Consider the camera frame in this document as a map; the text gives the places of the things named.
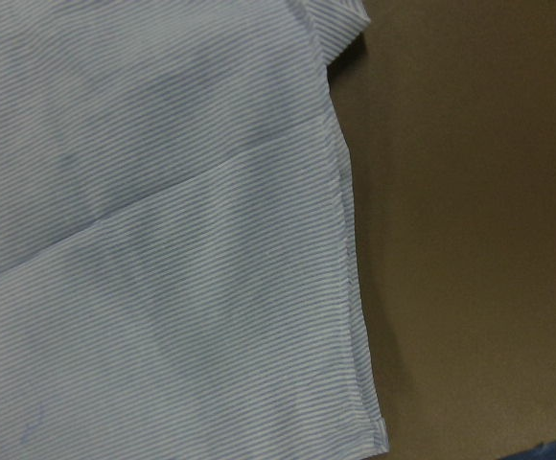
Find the blue striped button shirt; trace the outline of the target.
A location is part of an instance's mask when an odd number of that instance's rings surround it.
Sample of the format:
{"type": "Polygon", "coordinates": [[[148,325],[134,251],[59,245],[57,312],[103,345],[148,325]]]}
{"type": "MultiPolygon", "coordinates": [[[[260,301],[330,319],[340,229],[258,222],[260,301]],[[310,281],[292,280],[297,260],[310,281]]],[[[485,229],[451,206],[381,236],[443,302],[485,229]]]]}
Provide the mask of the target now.
{"type": "Polygon", "coordinates": [[[360,1],[0,1],[0,459],[388,451],[328,66],[360,1]]]}

